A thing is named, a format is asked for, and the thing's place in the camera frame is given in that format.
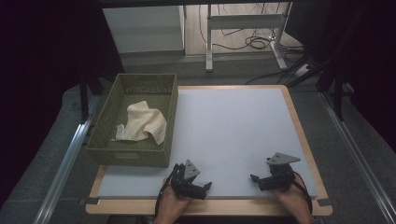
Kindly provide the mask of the person's right hand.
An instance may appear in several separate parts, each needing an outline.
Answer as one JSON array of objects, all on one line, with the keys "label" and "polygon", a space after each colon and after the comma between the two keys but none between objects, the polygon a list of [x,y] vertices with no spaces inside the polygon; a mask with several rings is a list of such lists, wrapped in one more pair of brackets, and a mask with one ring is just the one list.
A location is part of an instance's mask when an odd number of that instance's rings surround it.
[{"label": "person's right hand", "polygon": [[274,189],[272,193],[298,224],[311,224],[315,221],[303,192],[296,186],[291,185],[287,191]]}]

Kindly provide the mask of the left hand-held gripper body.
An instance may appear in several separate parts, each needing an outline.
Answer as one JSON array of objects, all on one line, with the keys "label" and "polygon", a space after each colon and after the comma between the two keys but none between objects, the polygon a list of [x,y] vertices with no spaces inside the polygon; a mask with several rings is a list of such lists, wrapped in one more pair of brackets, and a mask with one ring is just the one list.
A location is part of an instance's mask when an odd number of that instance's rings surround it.
[{"label": "left hand-held gripper body", "polygon": [[176,172],[171,177],[171,187],[178,197],[188,197],[187,190],[195,189],[193,180],[200,174],[200,171],[190,161],[176,165]]}]

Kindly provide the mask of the dark metal stand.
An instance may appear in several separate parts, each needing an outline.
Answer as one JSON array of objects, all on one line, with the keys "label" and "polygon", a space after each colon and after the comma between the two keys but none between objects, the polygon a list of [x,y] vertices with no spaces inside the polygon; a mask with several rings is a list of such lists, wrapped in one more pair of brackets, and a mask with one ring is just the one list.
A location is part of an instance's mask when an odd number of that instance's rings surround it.
[{"label": "dark metal stand", "polygon": [[335,62],[327,61],[323,66],[323,74],[320,76],[316,87],[319,91],[327,91],[333,86],[333,112],[341,121],[343,98],[343,74],[341,66]]},{"label": "dark metal stand", "polygon": [[79,95],[82,122],[85,122],[89,116],[88,91],[91,91],[93,95],[101,95],[104,88],[98,77],[81,75],[79,82]]}]

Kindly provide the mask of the person's left hand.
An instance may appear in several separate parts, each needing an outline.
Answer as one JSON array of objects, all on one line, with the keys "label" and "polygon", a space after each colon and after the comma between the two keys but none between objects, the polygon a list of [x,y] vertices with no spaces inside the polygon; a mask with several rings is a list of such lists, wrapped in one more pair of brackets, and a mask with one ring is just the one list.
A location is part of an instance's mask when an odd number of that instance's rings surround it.
[{"label": "person's left hand", "polygon": [[193,198],[178,197],[169,184],[165,184],[154,224],[175,224]]}]

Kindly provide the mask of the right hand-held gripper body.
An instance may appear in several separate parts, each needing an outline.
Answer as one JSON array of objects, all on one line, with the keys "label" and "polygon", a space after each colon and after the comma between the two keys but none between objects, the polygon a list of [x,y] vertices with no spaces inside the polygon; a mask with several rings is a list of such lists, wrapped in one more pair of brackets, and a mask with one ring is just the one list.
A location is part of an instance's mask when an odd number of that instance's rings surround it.
[{"label": "right hand-held gripper body", "polygon": [[277,152],[273,157],[267,160],[271,173],[269,180],[277,180],[280,182],[280,189],[288,189],[295,179],[294,172],[290,165],[300,160],[300,158]]}]

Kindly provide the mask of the white power strip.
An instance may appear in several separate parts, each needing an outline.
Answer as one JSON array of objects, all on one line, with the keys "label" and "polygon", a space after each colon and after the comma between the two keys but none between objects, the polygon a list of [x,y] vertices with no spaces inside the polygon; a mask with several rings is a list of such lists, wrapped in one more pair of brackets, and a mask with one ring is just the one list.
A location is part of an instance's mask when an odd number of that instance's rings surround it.
[{"label": "white power strip", "polygon": [[295,73],[294,75],[297,77],[300,77],[302,75],[304,75],[305,73],[307,73],[309,70],[311,69],[311,65],[306,63],[304,65],[302,65]]}]

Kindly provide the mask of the green woven basket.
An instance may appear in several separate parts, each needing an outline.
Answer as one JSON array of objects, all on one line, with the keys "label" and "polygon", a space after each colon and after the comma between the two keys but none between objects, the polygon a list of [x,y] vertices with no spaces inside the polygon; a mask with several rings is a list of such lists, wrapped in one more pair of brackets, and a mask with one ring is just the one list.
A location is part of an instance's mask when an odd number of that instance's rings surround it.
[{"label": "green woven basket", "polygon": [[[101,165],[167,167],[177,111],[175,74],[119,74],[96,121],[86,150]],[[127,123],[127,107],[145,101],[162,112],[167,127],[164,142],[150,135],[140,141],[116,139],[117,126]]]}]

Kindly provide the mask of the grey metal desk frame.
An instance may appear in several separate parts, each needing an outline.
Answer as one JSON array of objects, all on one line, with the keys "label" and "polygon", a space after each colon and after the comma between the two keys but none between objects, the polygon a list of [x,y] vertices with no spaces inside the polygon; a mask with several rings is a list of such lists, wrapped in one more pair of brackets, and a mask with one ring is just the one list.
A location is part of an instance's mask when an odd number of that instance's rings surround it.
[{"label": "grey metal desk frame", "polygon": [[280,70],[286,70],[287,65],[280,52],[280,40],[284,33],[292,2],[286,4],[282,13],[261,15],[231,15],[212,16],[211,6],[207,6],[206,17],[206,52],[205,70],[213,71],[212,32],[221,29],[276,29],[276,34],[270,40],[270,47],[275,55]]}]

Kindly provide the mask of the white table mat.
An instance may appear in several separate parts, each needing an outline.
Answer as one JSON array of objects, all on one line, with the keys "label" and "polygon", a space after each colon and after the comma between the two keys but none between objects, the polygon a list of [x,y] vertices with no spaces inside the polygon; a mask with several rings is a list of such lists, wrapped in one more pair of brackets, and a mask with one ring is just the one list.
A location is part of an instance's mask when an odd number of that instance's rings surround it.
[{"label": "white table mat", "polygon": [[193,183],[212,184],[209,199],[269,198],[251,180],[270,175],[266,160],[277,152],[297,157],[291,165],[309,195],[318,196],[282,89],[181,90],[170,164],[167,168],[110,166],[98,195],[155,198],[174,166],[191,161],[200,174]]}]

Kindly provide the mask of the dark curtain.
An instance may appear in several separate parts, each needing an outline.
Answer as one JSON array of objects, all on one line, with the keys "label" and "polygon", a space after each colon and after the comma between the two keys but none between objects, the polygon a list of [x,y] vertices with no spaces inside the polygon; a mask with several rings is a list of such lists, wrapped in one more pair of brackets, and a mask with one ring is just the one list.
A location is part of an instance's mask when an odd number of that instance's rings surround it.
[{"label": "dark curtain", "polygon": [[396,152],[396,0],[297,0],[286,33],[324,66],[317,88],[349,84],[352,104]]},{"label": "dark curtain", "polygon": [[0,208],[62,107],[64,93],[123,70],[99,0],[0,0]]}]

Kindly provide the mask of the white cabinet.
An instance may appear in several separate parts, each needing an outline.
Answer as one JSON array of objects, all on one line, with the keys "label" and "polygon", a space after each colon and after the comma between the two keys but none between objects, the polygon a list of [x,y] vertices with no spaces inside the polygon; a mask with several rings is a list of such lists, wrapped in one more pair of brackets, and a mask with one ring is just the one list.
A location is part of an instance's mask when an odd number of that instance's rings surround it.
[{"label": "white cabinet", "polygon": [[119,53],[183,50],[184,8],[104,8],[109,30]]}]

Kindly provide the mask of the aluminium rail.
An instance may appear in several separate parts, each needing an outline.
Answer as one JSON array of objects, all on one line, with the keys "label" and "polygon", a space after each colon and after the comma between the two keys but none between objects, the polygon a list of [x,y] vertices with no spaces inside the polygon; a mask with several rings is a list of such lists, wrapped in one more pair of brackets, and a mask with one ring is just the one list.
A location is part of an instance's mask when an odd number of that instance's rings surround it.
[{"label": "aluminium rail", "polygon": [[376,178],[375,173],[369,166],[367,160],[363,157],[363,154],[361,153],[356,141],[352,137],[349,129],[333,111],[333,103],[331,98],[323,92],[320,92],[318,95],[325,105],[325,108],[328,111],[337,132],[339,132],[342,140],[344,141],[344,144],[346,145],[352,160],[355,162],[359,172],[361,173],[366,186],[371,191],[375,202],[378,205],[385,220],[388,224],[396,224],[396,206],[389,197],[384,186]]},{"label": "aluminium rail", "polygon": [[101,99],[102,96],[99,95],[94,95],[91,98],[88,104],[88,117],[78,125],[49,190],[38,209],[33,224],[49,224]]}]

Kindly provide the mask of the cream towel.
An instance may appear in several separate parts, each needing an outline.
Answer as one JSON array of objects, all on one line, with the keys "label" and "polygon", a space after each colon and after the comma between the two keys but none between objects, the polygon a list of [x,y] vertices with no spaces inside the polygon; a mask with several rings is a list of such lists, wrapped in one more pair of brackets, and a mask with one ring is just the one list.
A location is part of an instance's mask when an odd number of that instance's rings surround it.
[{"label": "cream towel", "polygon": [[114,141],[141,141],[151,135],[157,145],[165,140],[167,121],[157,108],[149,108],[146,101],[127,107],[127,122],[119,124]]}]

